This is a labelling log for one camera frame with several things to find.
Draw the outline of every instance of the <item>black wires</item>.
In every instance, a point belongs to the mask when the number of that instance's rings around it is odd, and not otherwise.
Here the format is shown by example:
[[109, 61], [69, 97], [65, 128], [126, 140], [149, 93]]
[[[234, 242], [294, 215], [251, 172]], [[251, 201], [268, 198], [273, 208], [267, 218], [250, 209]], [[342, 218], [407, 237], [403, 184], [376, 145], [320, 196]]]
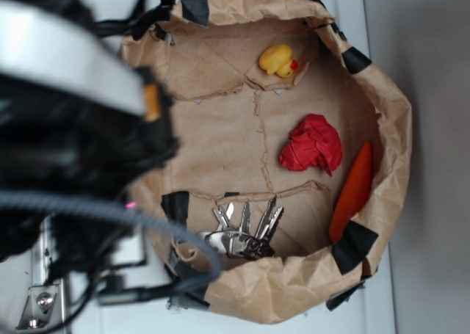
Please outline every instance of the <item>black wires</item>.
[[[210, 282], [216, 280], [223, 270], [222, 261], [217, 251], [201, 238], [191, 234], [185, 228], [174, 222], [163, 222], [136, 209], [124, 209], [117, 203], [96, 200], [89, 197], [58, 195], [49, 192], [0, 189], [0, 210], [5, 209], [42, 213], [54, 212], [57, 214], [57, 217], [94, 219], [132, 226], [141, 225], [144, 228], [150, 228], [168, 236], [173, 236], [176, 240], [189, 242], [207, 255], [209, 263], [211, 264], [211, 270], [209, 272], [188, 278], [180, 283], [154, 288], [154, 298], [166, 297], [169, 294], [190, 292], [197, 288], [207, 286]], [[61, 327], [70, 324], [70, 322], [83, 311], [83, 308], [93, 295], [96, 283], [97, 280], [95, 276], [91, 277], [87, 292], [83, 296], [82, 304], [78, 307], [76, 312], [67, 319], [67, 323], [62, 324]], [[50, 328], [47, 333], [51, 333], [52, 330], [57, 330], [61, 327]]]

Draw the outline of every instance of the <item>metal bracket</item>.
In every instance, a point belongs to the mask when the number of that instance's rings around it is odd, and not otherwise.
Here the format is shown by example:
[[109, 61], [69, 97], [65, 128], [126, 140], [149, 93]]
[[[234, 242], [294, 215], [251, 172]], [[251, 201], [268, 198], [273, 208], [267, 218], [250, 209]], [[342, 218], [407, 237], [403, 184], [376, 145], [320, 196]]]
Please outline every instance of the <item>metal bracket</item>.
[[51, 237], [51, 218], [48, 216], [41, 224], [39, 239], [32, 248], [31, 279], [32, 286], [16, 327], [18, 333], [41, 333], [48, 324], [58, 324], [65, 318], [67, 311], [67, 286], [64, 281], [44, 285], [48, 279], [49, 266], [54, 260], [54, 239]]
[[58, 285], [32, 286], [29, 288], [29, 296], [16, 330], [45, 329], [45, 326], [51, 320], [58, 292]]

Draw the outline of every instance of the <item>gray wall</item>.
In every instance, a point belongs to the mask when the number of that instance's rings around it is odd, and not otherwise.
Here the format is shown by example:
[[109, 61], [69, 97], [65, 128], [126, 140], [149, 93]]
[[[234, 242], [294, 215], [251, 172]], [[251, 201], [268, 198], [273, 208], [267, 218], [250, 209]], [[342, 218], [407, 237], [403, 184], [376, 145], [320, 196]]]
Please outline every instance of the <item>gray wall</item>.
[[413, 105], [391, 240], [399, 334], [470, 333], [470, 0], [365, 0], [372, 60]]

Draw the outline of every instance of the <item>white floor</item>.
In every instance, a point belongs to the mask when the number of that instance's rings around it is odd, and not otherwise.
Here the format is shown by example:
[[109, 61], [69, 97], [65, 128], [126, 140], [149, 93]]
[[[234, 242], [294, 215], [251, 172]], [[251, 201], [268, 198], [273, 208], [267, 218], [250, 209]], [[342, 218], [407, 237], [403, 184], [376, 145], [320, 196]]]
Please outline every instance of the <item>white floor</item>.
[[[125, 17], [132, 0], [85, 0], [98, 18]], [[322, 0], [338, 18], [338, 25], [350, 43], [365, 54], [369, 53], [363, 0]], [[151, 7], [159, 0], [150, 0]], [[30, 256], [22, 255], [0, 264], [0, 320], [15, 327], [26, 300]], [[156, 279], [164, 279], [161, 266], [133, 271], [131, 285], [151, 286]], [[347, 303], [334, 312], [320, 305], [287, 322], [266, 326], [231, 317], [196, 310], [167, 309], [167, 300], [139, 305], [99, 308], [91, 303], [73, 326], [74, 334], [121, 333], [348, 333], [395, 334], [394, 308], [391, 292], [390, 260], [388, 250], [380, 263], [379, 272], [366, 282], [364, 290], [357, 291]]]

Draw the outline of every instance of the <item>pink light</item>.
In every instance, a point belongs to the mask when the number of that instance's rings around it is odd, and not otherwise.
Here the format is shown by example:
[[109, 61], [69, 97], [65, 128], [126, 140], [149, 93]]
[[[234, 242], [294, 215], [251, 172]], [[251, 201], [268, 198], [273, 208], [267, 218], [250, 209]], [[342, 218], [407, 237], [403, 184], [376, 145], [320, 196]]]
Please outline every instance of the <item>pink light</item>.
[[132, 201], [126, 204], [127, 209], [135, 208], [135, 207], [137, 207], [137, 202]]

